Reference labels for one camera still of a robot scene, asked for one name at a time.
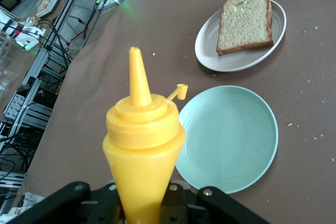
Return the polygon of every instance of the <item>bread slice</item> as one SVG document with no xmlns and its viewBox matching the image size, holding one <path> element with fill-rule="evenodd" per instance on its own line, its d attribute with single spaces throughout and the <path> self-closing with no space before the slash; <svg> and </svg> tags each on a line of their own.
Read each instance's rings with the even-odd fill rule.
<svg viewBox="0 0 336 224">
<path fill-rule="evenodd" d="M 270 0 L 228 0 L 219 21 L 217 53 L 231 54 L 274 44 Z"/>
</svg>

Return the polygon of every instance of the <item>light blue plate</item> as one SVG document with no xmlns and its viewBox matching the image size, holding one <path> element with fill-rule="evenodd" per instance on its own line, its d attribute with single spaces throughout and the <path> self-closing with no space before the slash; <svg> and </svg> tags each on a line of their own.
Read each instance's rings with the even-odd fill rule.
<svg viewBox="0 0 336 224">
<path fill-rule="evenodd" d="M 180 112 L 186 140 L 176 168 L 193 187 L 230 194 L 255 183 L 278 146 L 278 126 L 256 93 L 219 86 L 195 96 Z"/>
</svg>

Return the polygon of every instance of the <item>brown tablecloth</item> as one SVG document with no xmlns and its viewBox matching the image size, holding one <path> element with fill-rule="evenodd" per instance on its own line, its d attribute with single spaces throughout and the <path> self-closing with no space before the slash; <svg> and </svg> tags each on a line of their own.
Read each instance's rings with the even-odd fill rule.
<svg viewBox="0 0 336 224">
<path fill-rule="evenodd" d="M 168 96 L 177 83 L 189 85 L 186 100 L 176 100 L 180 110 L 200 92 L 227 84 L 258 93 L 272 108 L 276 157 L 257 183 L 232 197 L 271 223 L 335 223 L 336 2 L 275 0 L 287 14 L 279 46 L 249 69 L 223 73 L 203 67 L 194 47 L 224 1 L 128 0 L 102 15 L 69 67 L 27 190 L 48 196 L 75 180 L 97 189 L 112 179 L 101 148 L 106 112 L 129 95 L 128 50 L 137 46 L 152 93 Z"/>
</svg>

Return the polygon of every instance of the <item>screw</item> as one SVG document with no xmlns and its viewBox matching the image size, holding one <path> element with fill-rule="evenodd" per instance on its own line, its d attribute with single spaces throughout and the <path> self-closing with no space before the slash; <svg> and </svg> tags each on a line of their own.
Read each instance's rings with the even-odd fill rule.
<svg viewBox="0 0 336 224">
<path fill-rule="evenodd" d="M 83 184 L 80 183 L 80 184 L 78 184 L 77 186 L 74 187 L 74 190 L 79 191 L 79 190 L 82 190 L 83 188 L 84 188 Z"/>
<path fill-rule="evenodd" d="M 113 185 L 110 185 L 109 190 L 113 191 L 113 190 L 116 190 L 116 188 L 117 188 L 117 186 L 115 184 L 113 184 Z"/>
<path fill-rule="evenodd" d="M 211 196 L 212 195 L 212 191 L 210 189 L 205 189 L 203 191 L 203 194 L 206 195 L 206 196 Z"/>
<path fill-rule="evenodd" d="M 172 184 L 172 185 L 169 186 L 169 190 L 170 190 L 170 191 L 177 191 L 177 190 L 178 190 L 178 187 L 177 187 L 177 185 Z"/>
</svg>

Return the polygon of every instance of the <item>yellow squeeze bottle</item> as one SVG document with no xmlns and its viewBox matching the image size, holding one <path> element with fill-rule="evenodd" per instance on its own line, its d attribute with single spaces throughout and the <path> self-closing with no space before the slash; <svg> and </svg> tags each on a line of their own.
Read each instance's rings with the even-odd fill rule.
<svg viewBox="0 0 336 224">
<path fill-rule="evenodd" d="M 167 99 L 151 94 L 140 49 L 132 47 L 129 56 L 130 96 L 108 111 L 103 150 L 128 224 L 157 224 L 185 140 L 171 100 L 185 99 L 187 85 L 178 84 Z"/>
</svg>

